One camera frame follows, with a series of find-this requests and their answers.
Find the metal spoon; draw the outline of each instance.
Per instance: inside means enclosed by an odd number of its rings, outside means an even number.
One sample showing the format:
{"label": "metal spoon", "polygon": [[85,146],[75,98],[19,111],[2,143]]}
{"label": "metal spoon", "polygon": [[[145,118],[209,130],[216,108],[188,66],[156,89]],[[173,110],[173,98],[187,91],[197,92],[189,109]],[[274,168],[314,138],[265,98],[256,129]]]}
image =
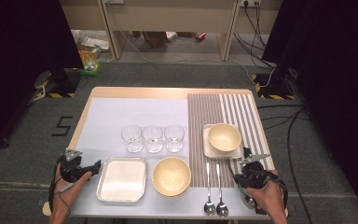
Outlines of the metal spoon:
{"label": "metal spoon", "polygon": [[219,181],[219,196],[220,196],[220,203],[217,205],[216,212],[217,215],[220,217],[227,217],[228,216],[228,208],[222,200],[222,187],[221,187],[221,180],[220,180],[220,165],[216,164],[217,170],[217,180]]}
{"label": "metal spoon", "polygon": [[208,202],[204,205],[204,212],[208,216],[213,216],[216,208],[214,207],[214,204],[211,201],[211,185],[210,185],[210,166],[209,162],[206,163],[206,174],[208,175]]}

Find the beige bowl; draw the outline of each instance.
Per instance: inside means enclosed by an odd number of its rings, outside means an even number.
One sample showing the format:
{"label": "beige bowl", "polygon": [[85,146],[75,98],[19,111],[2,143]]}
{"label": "beige bowl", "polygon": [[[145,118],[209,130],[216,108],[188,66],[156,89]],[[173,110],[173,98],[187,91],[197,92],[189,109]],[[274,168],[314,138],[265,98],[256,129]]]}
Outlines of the beige bowl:
{"label": "beige bowl", "polygon": [[240,146],[242,137],[234,125],[218,123],[209,130],[208,140],[218,151],[228,153]]}
{"label": "beige bowl", "polygon": [[190,185],[191,172],[187,163],[177,157],[158,162],[153,171],[153,186],[166,197],[182,194]]}

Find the human hand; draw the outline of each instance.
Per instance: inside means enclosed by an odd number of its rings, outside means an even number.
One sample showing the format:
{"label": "human hand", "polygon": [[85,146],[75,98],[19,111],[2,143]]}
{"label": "human hand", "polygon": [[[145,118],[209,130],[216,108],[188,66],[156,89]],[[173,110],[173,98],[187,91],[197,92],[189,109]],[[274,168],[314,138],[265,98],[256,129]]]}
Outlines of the human hand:
{"label": "human hand", "polygon": [[267,212],[273,223],[287,223],[283,191],[277,183],[269,180],[262,189],[247,188],[246,191],[257,201],[257,207]]}
{"label": "human hand", "polygon": [[[65,221],[69,213],[70,206],[76,201],[77,196],[83,185],[90,179],[92,175],[92,172],[86,172],[75,183],[69,183],[62,179],[60,174],[60,168],[61,164],[59,163],[55,175],[56,186],[53,198],[53,211],[51,211],[51,216],[49,218],[50,224],[63,223]],[[60,192],[60,190],[67,188],[67,186],[72,184],[72,187],[65,190],[64,192]]]}

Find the striped placemat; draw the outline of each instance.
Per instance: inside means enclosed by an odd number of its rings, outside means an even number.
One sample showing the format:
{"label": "striped placemat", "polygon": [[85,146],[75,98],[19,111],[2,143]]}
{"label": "striped placemat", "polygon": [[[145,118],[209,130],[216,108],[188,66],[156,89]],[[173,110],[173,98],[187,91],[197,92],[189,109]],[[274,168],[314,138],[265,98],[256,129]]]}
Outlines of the striped placemat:
{"label": "striped placemat", "polygon": [[[220,163],[222,187],[234,188],[235,183],[228,165],[235,174],[241,172],[240,159],[211,159],[204,155],[202,146],[202,127],[205,124],[229,123],[237,126],[242,135],[242,145],[251,149],[252,154],[270,154],[266,136],[255,107],[252,94],[189,94],[188,122],[190,169],[192,179],[190,187],[206,188],[206,162],[211,164],[211,187],[217,188],[216,164]],[[271,157],[261,160],[265,169],[274,169]]]}

